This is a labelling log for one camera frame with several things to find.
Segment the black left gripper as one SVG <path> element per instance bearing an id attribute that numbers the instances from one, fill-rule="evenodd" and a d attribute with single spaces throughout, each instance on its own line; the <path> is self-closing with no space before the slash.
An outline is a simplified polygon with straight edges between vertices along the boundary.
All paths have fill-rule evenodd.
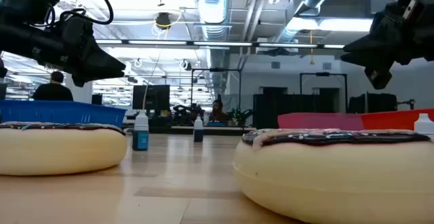
<path id="1" fill-rule="evenodd" d="M 126 68 L 98 46 L 93 23 L 76 16 L 41 30 L 0 15 L 0 51 L 70 73 L 78 87 L 90 81 L 123 77 Z"/>

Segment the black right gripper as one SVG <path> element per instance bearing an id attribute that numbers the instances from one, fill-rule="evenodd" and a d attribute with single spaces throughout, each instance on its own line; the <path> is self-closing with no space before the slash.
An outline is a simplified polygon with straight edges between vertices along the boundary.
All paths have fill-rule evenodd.
<path id="1" fill-rule="evenodd" d="M 372 34 L 346 44 L 343 50 L 355 53 L 343 54 L 342 61 L 364 67 L 375 90 L 386 88 L 394 62 L 406 65 L 415 58 L 434 60 L 434 2 L 388 4 L 375 15 Z"/>

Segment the cream donut toy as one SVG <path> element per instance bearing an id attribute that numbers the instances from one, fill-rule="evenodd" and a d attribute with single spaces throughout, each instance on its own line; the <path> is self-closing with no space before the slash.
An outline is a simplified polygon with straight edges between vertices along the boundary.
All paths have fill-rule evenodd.
<path id="1" fill-rule="evenodd" d="M 249 199 L 305 223 L 434 224 L 434 141 L 411 130 L 255 130 L 233 168 Z"/>

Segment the black equipment cabinet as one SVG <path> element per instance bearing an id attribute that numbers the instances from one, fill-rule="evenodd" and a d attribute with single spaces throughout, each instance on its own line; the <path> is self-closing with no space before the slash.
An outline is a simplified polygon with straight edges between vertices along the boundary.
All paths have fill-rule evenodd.
<path id="1" fill-rule="evenodd" d="M 378 113 L 397 110 L 397 97 L 394 94 L 365 93 L 350 97 L 347 113 Z"/>

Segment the large black computer monitor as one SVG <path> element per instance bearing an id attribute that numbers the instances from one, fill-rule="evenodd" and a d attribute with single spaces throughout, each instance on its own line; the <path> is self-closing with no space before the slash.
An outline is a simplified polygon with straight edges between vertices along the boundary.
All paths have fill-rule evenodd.
<path id="1" fill-rule="evenodd" d="M 149 85 L 133 87 L 133 109 L 170 109 L 170 85 Z"/>

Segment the red plastic bin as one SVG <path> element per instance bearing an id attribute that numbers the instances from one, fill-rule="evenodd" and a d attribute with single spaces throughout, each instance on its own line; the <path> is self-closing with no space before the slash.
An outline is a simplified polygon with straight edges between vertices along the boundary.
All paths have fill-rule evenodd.
<path id="1" fill-rule="evenodd" d="M 361 120 L 366 130 L 413 130 L 414 122 L 421 113 L 428 114 L 429 119 L 434 122 L 434 109 L 365 113 L 361 115 Z"/>

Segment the white bottle blue label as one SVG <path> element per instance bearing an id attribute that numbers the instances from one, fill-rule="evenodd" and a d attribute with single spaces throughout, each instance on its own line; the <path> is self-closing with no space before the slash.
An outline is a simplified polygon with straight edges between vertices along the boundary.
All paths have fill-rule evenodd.
<path id="1" fill-rule="evenodd" d="M 146 111 L 141 110 L 136 116 L 132 133 L 132 149 L 147 151 L 149 147 L 149 118 Z"/>

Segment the plain white plastic bottle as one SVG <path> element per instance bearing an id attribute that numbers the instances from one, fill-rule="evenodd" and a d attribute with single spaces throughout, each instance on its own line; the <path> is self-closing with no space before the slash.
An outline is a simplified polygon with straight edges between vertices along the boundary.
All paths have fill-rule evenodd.
<path id="1" fill-rule="evenodd" d="M 434 122 L 430 120 L 427 113 L 419 114 L 418 119 L 414 122 L 414 131 L 434 141 Z"/>

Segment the background black robot arms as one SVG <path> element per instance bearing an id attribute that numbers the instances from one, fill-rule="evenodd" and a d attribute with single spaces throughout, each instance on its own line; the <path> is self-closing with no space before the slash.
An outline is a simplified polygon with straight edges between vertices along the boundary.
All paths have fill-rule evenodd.
<path id="1" fill-rule="evenodd" d="M 204 110 L 200 105 L 193 103 L 190 107 L 176 105 L 174 110 L 174 123 L 177 126 L 193 126 L 197 117 L 202 118 Z"/>

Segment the black curtain partition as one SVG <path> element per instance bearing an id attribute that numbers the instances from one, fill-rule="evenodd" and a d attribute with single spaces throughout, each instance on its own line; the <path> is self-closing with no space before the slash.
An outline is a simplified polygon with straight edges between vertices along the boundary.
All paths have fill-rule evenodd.
<path id="1" fill-rule="evenodd" d="M 255 94 L 253 125 L 257 129 L 277 128 L 277 117 L 286 113 L 339 112 L 339 99 L 327 94 Z"/>

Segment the overhead LED light bar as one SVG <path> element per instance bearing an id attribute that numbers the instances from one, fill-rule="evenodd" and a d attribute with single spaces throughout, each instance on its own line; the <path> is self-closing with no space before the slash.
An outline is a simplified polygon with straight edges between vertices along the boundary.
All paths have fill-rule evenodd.
<path id="1" fill-rule="evenodd" d="M 162 47 L 195 46 L 195 47 L 236 47 L 236 48 L 304 48 L 304 49 L 330 49 L 341 50 L 341 44 L 318 43 L 263 43 L 240 41 L 167 41 L 167 40 L 127 40 L 127 39 L 97 39 L 100 45 L 146 45 Z"/>

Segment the person seated at desk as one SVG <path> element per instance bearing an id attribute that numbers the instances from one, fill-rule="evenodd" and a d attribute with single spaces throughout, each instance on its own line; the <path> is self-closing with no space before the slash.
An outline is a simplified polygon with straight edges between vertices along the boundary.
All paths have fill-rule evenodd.
<path id="1" fill-rule="evenodd" d="M 229 116 L 222 109 L 223 109 L 222 102 L 220 100 L 215 100 L 212 104 L 210 121 L 227 122 L 229 120 Z"/>

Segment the background wooden table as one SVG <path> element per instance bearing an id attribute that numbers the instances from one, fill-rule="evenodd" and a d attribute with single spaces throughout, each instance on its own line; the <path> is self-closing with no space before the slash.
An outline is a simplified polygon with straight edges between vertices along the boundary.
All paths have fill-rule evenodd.
<path id="1" fill-rule="evenodd" d="M 194 127 L 193 126 L 172 126 L 171 129 L 173 129 L 173 130 L 175 130 L 175 129 L 190 130 L 190 129 L 194 129 Z M 244 130 L 244 131 L 256 130 L 256 128 L 252 128 L 252 127 L 242 128 L 242 127 L 224 127 L 224 126 L 204 126 L 203 129 L 204 130 Z"/>

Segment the black metal rig frame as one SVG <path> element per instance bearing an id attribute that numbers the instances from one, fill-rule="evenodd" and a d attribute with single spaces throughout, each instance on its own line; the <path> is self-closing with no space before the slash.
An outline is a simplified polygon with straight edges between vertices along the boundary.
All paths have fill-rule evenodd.
<path id="1" fill-rule="evenodd" d="M 303 93 L 303 76 L 304 75 L 314 75 L 316 77 L 329 77 L 329 76 L 342 76 L 344 79 L 344 108 L 345 113 L 348 111 L 348 75 L 345 73 L 329 73 L 329 72 L 316 72 L 316 73 L 300 73 L 299 74 L 299 94 Z"/>
<path id="2" fill-rule="evenodd" d="M 199 71 L 200 74 L 198 76 L 195 76 L 194 73 L 195 71 Z M 242 69 L 226 69 L 226 68 L 192 68 L 191 69 L 191 77 L 190 77 L 190 92 L 191 92 L 191 104 L 190 106 L 193 105 L 193 86 L 194 86 L 194 81 L 196 79 L 198 79 L 198 77 L 201 76 L 201 74 L 207 71 L 208 73 L 228 73 L 228 72 L 237 72 L 238 73 L 238 82 L 239 82 L 239 93 L 238 93 L 238 109 L 241 110 L 241 88 L 242 88 Z"/>

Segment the silver spiral ceiling duct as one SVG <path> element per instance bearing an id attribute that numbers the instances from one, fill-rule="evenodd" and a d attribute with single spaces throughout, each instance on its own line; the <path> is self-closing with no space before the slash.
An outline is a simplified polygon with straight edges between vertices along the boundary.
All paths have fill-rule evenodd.
<path id="1" fill-rule="evenodd" d="M 224 41 L 228 38 L 227 23 L 229 0 L 198 0 L 197 7 L 204 39 L 207 41 Z"/>

